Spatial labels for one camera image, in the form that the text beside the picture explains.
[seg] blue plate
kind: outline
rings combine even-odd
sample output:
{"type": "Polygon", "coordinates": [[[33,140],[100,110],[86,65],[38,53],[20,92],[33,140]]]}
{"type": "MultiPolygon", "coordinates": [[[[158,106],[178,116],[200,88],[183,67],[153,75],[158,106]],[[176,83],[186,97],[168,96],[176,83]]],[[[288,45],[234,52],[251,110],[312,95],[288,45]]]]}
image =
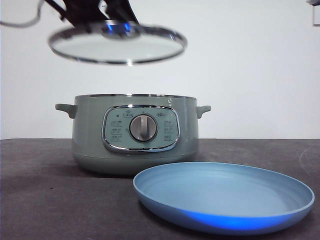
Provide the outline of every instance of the blue plate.
{"type": "Polygon", "coordinates": [[[290,176],[251,166],[181,162],[148,168],[133,179],[143,205],[182,227],[212,234],[258,235],[307,215],[312,190],[290,176]]]}

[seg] chrome trim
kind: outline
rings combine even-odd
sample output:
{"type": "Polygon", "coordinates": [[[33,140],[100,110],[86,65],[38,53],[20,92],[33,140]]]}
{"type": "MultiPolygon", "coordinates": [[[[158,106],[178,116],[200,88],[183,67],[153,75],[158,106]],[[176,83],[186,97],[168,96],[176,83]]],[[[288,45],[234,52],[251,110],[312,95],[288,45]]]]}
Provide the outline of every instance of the chrome trim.
{"type": "Polygon", "coordinates": [[[112,151],[112,152],[116,152],[116,153],[157,153],[157,152],[164,152],[164,151],[168,151],[171,150],[175,147],[175,145],[177,144],[177,141],[180,138],[180,124],[179,124],[179,117],[178,117],[178,113],[176,112],[176,110],[174,110],[171,107],[168,106],[158,106],[158,105],[148,105],[148,104],[129,104],[129,105],[120,105],[120,106],[112,106],[110,108],[107,109],[107,111],[105,112],[104,116],[103,116],[103,122],[102,122],[102,130],[101,130],[101,139],[103,142],[103,145],[105,146],[105,148],[107,148],[108,150],[112,151]],[[112,145],[111,143],[109,143],[106,139],[106,134],[105,134],[105,128],[106,128],[106,124],[107,124],[107,117],[108,114],[113,110],[113,109],[127,109],[127,108],[162,108],[162,109],[169,109],[171,111],[173,111],[173,113],[175,114],[175,118],[176,118],[176,124],[178,127],[178,136],[176,137],[175,141],[167,146],[164,147],[156,147],[156,148],[126,148],[126,147],[119,147],[119,146],[115,146],[112,145]]]}
{"type": "Polygon", "coordinates": [[[115,20],[106,20],[106,21],[101,21],[101,22],[93,22],[93,23],[88,23],[86,25],[77,25],[76,27],[73,28],[68,28],[61,30],[59,32],[54,33],[51,35],[48,39],[48,45],[51,48],[51,50],[64,58],[70,59],[70,60],[75,60],[78,62],[86,62],[86,63],[93,63],[93,64],[114,64],[114,65],[128,65],[132,66],[135,64],[143,64],[143,63],[152,63],[152,62],[157,62],[157,61],[163,61],[166,59],[170,59],[173,57],[176,57],[180,54],[182,54],[185,51],[185,48],[187,47],[188,41],[186,37],[184,37],[182,34],[174,31],[174,30],[169,30],[163,27],[159,26],[143,26],[136,24],[135,22],[128,21],[128,24],[130,24],[130,29],[129,35],[131,34],[132,37],[137,36],[137,35],[154,35],[158,36],[160,38],[165,38],[170,41],[175,41],[181,45],[181,49],[173,52],[169,55],[162,56],[162,57],[155,57],[151,59],[138,59],[138,60],[131,60],[131,59],[126,59],[126,60],[96,60],[96,59],[90,59],[90,58],[84,58],[80,56],[75,56],[75,55],[68,55],[65,54],[54,47],[54,43],[60,40],[65,40],[65,39],[70,39],[73,36],[76,35],[86,35],[86,34],[105,34],[106,33],[106,24],[107,25],[119,25],[123,24],[123,22],[115,21],[115,20]]]}
{"type": "Polygon", "coordinates": [[[165,95],[165,94],[131,94],[131,93],[115,93],[115,94],[87,94],[75,96],[75,99],[80,98],[95,98],[95,97],[152,97],[152,98],[174,98],[174,99],[192,99],[197,100],[193,96],[180,96],[180,95],[165,95]]]}

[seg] control panel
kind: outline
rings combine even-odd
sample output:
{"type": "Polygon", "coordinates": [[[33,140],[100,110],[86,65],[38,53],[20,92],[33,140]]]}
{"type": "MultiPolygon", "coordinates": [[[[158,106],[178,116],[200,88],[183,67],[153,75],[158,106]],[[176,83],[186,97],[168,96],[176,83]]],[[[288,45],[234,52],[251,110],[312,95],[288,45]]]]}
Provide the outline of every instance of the control panel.
{"type": "Polygon", "coordinates": [[[104,115],[102,140],[114,152],[161,152],[172,149],[180,137],[176,111],[166,106],[123,105],[104,115]]]}

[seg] cooker base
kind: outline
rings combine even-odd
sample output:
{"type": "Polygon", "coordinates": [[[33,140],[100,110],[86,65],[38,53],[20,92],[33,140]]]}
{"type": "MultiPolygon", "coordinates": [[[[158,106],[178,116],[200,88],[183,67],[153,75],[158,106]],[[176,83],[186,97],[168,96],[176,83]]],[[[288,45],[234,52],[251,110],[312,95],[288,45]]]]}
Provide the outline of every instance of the cooker base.
{"type": "Polygon", "coordinates": [[[136,175],[142,170],[169,163],[192,162],[195,159],[196,152],[157,158],[98,158],[83,156],[73,153],[75,161],[83,169],[102,174],[111,175],[136,175]]]}

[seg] button label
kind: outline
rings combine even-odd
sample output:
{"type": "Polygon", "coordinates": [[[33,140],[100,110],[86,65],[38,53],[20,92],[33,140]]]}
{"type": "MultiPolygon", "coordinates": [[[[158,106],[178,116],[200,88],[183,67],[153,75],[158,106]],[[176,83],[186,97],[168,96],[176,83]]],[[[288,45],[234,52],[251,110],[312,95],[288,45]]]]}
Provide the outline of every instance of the button label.
{"type": "Polygon", "coordinates": [[[123,116],[125,118],[132,118],[134,115],[132,114],[132,112],[130,110],[127,110],[123,113],[123,116]]]}
{"type": "Polygon", "coordinates": [[[164,126],[165,126],[165,127],[171,127],[171,126],[173,126],[173,123],[172,123],[171,120],[165,120],[165,121],[164,121],[164,126]]]}
{"type": "Polygon", "coordinates": [[[172,129],[172,127],[165,127],[164,128],[164,134],[173,134],[174,130],[172,129]]]}
{"type": "Polygon", "coordinates": [[[112,136],[112,142],[118,143],[122,141],[122,136],[112,136]]]}
{"type": "Polygon", "coordinates": [[[164,140],[165,141],[172,141],[172,135],[165,135],[164,140]]]}
{"type": "Polygon", "coordinates": [[[120,120],[113,120],[113,121],[111,121],[111,126],[112,126],[112,127],[121,127],[121,126],[122,126],[122,121],[120,121],[120,120]]]}
{"type": "Polygon", "coordinates": [[[122,134],[122,129],[121,128],[112,128],[111,134],[122,134]]]}

